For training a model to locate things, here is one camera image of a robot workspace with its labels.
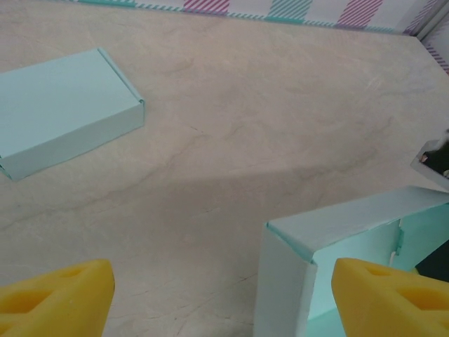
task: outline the mint green box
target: mint green box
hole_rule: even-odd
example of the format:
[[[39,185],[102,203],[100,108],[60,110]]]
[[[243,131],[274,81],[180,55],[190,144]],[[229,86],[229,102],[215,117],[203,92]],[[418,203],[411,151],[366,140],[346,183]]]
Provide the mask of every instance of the mint green box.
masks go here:
[[[0,74],[0,171],[13,180],[144,124],[145,102],[101,48]]]
[[[419,187],[268,222],[254,337],[345,337],[330,286],[338,258],[412,270],[448,239],[449,194]]]

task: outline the pink stripe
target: pink stripe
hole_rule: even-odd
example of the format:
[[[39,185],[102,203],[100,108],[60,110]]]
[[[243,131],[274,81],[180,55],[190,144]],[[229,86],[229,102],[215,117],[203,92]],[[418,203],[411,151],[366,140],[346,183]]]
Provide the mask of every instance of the pink stripe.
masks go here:
[[[438,51],[435,50],[434,47],[428,45],[426,49],[435,58],[435,61],[444,69],[446,73],[449,74],[449,64],[441,57]]]
[[[184,8],[192,8],[193,6],[195,6],[195,4],[197,4],[200,0],[188,0],[187,3],[184,5]]]
[[[199,9],[199,10],[201,10],[202,8],[204,8],[204,7],[206,7],[210,2],[212,2],[213,0],[210,0],[209,2],[208,2],[208,0],[203,0],[202,2],[200,2],[199,4],[197,4],[196,6],[195,6],[195,9]]]
[[[228,5],[229,5],[229,0],[223,0],[216,7],[214,7],[214,8],[211,7],[209,10],[212,11],[212,12],[215,12],[215,11],[218,12],[220,10],[220,8],[226,8]]]
[[[187,0],[184,4],[184,7],[188,6],[192,1],[195,1],[195,0]]]
[[[215,0],[209,0],[209,2],[208,3],[206,3],[203,7],[201,7],[199,10],[200,11],[205,11],[206,10],[206,8],[212,3],[212,2],[214,2]]]
[[[384,0],[351,0],[337,24],[355,27],[364,27],[370,23]]]
[[[354,26],[364,26],[370,23],[371,18],[376,13],[377,9],[372,9],[371,11],[367,12],[365,15],[359,17],[358,19],[354,19],[353,23],[351,25]]]
[[[215,0],[211,5],[209,5],[207,8],[205,8],[205,11],[213,12],[215,7],[221,2],[221,0]]]
[[[371,6],[371,4],[365,3],[365,4],[362,4],[362,6],[359,6],[359,7],[351,7],[351,8],[347,7],[344,10],[342,16],[340,16],[339,20],[343,20],[343,19],[345,19],[347,17],[351,17],[354,14],[357,14],[358,12],[362,11],[365,7],[370,7],[370,6]]]
[[[429,14],[430,10],[435,6],[436,2],[438,0],[429,0],[427,2],[427,5],[424,6],[424,8],[418,13],[415,19],[408,25],[406,30],[404,30],[404,33],[411,33],[421,22],[421,20]]]
[[[228,9],[229,9],[229,1],[225,5],[223,5],[222,8],[220,8],[220,11],[227,11]]]
[[[372,16],[378,10],[379,6],[382,4],[382,0],[376,0],[375,2],[365,3],[356,8],[352,8],[352,11],[343,17],[341,17],[341,22],[348,23],[355,21],[358,18],[365,17],[366,14],[371,14]]]

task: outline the beige countertop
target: beige countertop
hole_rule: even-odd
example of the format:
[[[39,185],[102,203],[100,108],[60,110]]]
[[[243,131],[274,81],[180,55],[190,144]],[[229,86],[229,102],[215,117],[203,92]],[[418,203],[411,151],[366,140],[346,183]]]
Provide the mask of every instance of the beige countertop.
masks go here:
[[[249,337],[264,221],[404,185],[449,126],[413,37],[2,0],[0,72],[105,48],[144,128],[0,176],[0,284],[111,260],[105,336]]]

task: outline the striped border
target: striped border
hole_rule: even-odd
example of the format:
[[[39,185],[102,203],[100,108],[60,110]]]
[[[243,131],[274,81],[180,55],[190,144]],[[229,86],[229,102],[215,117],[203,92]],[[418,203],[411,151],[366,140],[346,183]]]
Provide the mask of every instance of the striped border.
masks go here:
[[[230,0],[185,0],[184,12],[226,15]]]
[[[334,27],[335,23],[333,22],[324,22],[324,21],[314,21],[314,20],[305,20],[303,22],[304,25],[309,26],[319,26],[319,27]]]
[[[179,12],[182,10],[182,7],[174,7],[174,6],[162,6],[162,5],[151,5],[151,4],[139,4],[135,5],[136,8],[141,9],[158,9],[160,11],[174,11]]]
[[[338,19],[336,27],[364,29],[383,2],[384,0],[351,0]]]
[[[435,4],[438,2],[438,0],[428,0],[426,6],[422,8],[422,10],[416,15],[416,17],[410,22],[410,24],[407,26],[406,30],[404,30],[404,34],[412,34],[413,30],[419,25],[419,23],[424,19],[424,17],[429,14],[429,12],[432,10],[432,8],[435,6]]]
[[[243,13],[228,13],[230,18],[236,19],[249,19],[249,20],[263,20],[265,15],[253,15],[253,14],[243,14]]]
[[[310,4],[312,3],[312,0],[274,0],[278,3],[284,3],[290,4],[290,5],[298,5],[302,4],[304,6],[303,12],[301,15],[295,15],[293,18],[289,17],[274,17],[274,16],[265,16],[265,15],[253,15],[253,14],[247,14],[247,13],[228,13],[227,10],[225,13],[219,12],[219,13],[208,13],[206,11],[200,12],[200,11],[186,11],[184,7],[176,7],[176,6],[167,6],[167,5],[154,5],[149,4],[147,2],[142,3],[139,2],[139,0],[61,0],[61,1],[68,1],[68,2],[78,2],[78,3],[85,3],[85,4],[100,4],[100,5],[110,5],[110,6],[126,6],[126,7],[133,7],[133,8],[139,8],[139,9],[149,9],[149,10],[158,10],[158,11],[174,11],[174,12],[181,12],[184,11],[186,13],[207,13],[207,14],[218,14],[218,15],[226,15],[229,18],[237,18],[237,19],[247,19],[247,20],[266,20],[266,21],[275,21],[275,22],[284,22],[284,23],[292,23],[292,24],[303,24],[303,25],[311,25],[311,26],[318,26],[318,27],[336,27],[336,28],[349,28],[349,29],[364,29],[366,31],[370,32],[379,32],[379,33],[397,33],[393,28],[387,28],[387,27],[346,27],[344,25],[339,25],[334,22],[324,22],[324,21],[318,21],[318,20],[304,20],[303,17],[307,14],[307,11],[310,8]]]
[[[443,68],[446,74],[449,74],[449,64],[443,59],[438,51],[435,50],[434,47],[427,45],[426,49],[435,59],[435,61]]]
[[[273,0],[269,19],[303,21],[313,0]]]

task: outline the black object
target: black object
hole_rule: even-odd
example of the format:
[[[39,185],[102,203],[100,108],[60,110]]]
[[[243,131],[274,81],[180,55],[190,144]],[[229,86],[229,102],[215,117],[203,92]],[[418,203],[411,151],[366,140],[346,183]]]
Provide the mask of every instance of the black object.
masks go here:
[[[424,152],[420,162],[445,178],[449,178],[449,141],[437,150]]]
[[[416,266],[420,275],[449,282],[449,241]]]

